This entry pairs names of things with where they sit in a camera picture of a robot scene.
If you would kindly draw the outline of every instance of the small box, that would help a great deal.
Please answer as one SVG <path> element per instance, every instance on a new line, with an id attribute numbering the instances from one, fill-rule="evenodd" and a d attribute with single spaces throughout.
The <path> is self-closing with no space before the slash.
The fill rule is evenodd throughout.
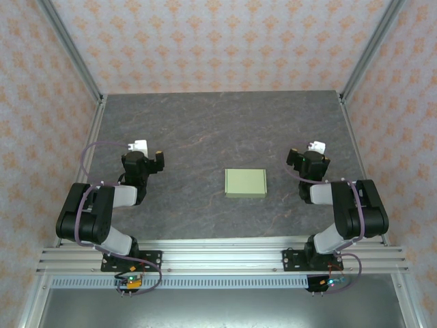
<path id="1" fill-rule="evenodd" d="M 265 198 L 267 178 L 264 169 L 226 169 L 225 195 L 229 198 Z"/>

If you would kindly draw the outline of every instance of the mounting plate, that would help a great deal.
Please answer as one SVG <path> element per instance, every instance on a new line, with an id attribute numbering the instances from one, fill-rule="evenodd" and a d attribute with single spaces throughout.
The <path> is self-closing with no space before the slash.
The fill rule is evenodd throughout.
<path id="1" fill-rule="evenodd" d="M 329 271 L 329 263 L 335 264 L 343 270 L 343 262 L 338 262 L 338 259 L 332 254 L 317 254 L 310 261 L 304 250 L 286 249 L 282 251 L 282 264 L 284 271 Z M 334 266 L 331 271 L 339 271 Z"/>
<path id="2" fill-rule="evenodd" d="M 161 268 L 161 264 L 163 263 L 163 252 L 162 251 L 139 251 L 138 258 L 142 258 L 149 262 L 156 264 L 159 268 Z M 120 258 L 115 258 L 113 256 L 108 256 L 103 254 L 102 266 L 100 270 L 102 272 L 124 272 L 129 271 L 130 267 L 134 265 L 138 265 L 137 261 L 128 261 L 122 260 Z M 133 272 L 143 271 L 143 267 L 139 266 Z M 156 269 L 152 266 L 145 266 L 146 272 L 157 272 Z"/>

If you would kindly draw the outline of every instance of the patterned wallpaper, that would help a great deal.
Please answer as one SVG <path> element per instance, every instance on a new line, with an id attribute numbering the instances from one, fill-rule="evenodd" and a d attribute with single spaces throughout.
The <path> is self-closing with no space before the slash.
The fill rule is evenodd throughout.
<path id="1" fill-rule="evenodd" d="M 369 177 L 437 325 L 437 5 L 407 1 L 348 103 Z"/>
<path id="2" fill-rule="evenodd" d="M 95 104 L 35 0 L 0 2 L 0 327 L 16 327 Z"/>
<path id="3" fill-rule="evenodd" d="M 389 0 L 54 0 L 100 91 L 341 91 Z"/>

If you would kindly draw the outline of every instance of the gray floor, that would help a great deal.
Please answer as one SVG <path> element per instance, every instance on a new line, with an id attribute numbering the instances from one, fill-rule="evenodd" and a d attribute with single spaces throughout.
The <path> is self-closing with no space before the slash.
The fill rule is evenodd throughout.
<path id="1" fill-rule="evenodd" d="M 51 290 L 40 328 L 402 328 L 390 275 L 364 275 L 353 288 L 311 297 L 305 290 Z"/>
<path id="2" fill-rule="evenodd" d="M 326 142 L 326 177 L 362 178 L 337 95 L 314 92 L 138 94 L 108 97 L 98 140 L 147 139 L 165 153 L 140 206 L 116 209 L 113 225 L 137 238 L 226 238 L 314 234 L 329 206 L 306 205 L 282 166 L 291 147 Z M 91 173 L 117 180 L 122 149 L 100 147 Z M 225 168 L 265 168 L 265 199 L 229 199 Z"/>

